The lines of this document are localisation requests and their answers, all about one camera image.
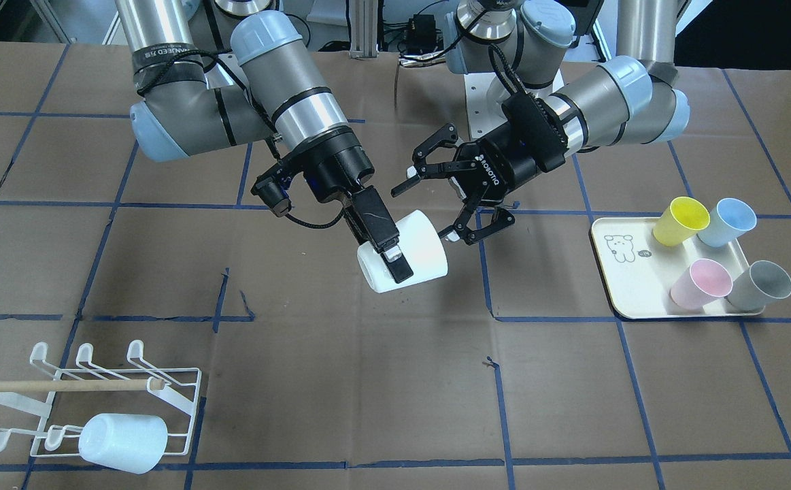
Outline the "cream white cup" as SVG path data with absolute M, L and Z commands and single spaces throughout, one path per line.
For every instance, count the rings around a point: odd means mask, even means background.
M 357 258 L 369 286 L 377 293 L 395 291 L 417 283 L 433 281 L 447 276 L 448 260 L 441 239 L 429 217 L 415 210 L 396 223 L 399 230 L 399 248 L 403 258 L 413 270 L 413 276 L 397 283 L 370 242 L 358 246 Z

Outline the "light blue cup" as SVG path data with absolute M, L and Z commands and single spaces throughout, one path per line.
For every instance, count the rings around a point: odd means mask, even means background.
M 102 413 L 82 428 L 78 449 L 88 462 L 143 474 L 159 463 L 168 438 L 167 425 L 159 416 Z

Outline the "beige cup tray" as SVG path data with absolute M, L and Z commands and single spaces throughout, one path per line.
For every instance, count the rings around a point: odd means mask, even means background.
M 738 241 L 713 248 L 690 237 L 675 247 L 654 239 L 656 217 L 603 217 L 594 221 L 591 240 L 613 309 L 629 320 L 686 319 L 686 317 L 755 316 L 763 309 L 743 310 L 718 299 L 700 310 L 674 304 L 669 292 L 676 279 L 701 258 L 712 259 L 732 278 L 750 263 Z

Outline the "yellow cup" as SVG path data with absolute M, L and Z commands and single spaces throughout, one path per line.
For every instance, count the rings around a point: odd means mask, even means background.
M 706 229 L 710 224 L 708 209 L 694 198 L 676 197 L 654 224 L 654 239 L 666 247 L 675 247 Z

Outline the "pink cup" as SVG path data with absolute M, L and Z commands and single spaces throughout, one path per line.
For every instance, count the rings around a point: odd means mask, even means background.
M 722 264 L 712 259 L 697 259 L 688 266 L 670 289 L 670 298 L 685 310 L 698 310 L 733 289 L 733 279 Z

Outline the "sky blue cup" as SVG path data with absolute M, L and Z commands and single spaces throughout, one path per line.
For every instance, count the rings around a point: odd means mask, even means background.
M 697 238 L 709 247 L 724 247 L 755 229 L 757 224 L 756 212 L 746 202 L 733 197 L 720 199 L 709 216 L 708 227 L 697 233 Z

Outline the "grey cup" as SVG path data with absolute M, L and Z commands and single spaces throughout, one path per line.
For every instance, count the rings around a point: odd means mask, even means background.
M 780 265 L 759 260 L 735 279 L 727 300 L 738 310 L 761 310 L 791 296 L 791 277 Z

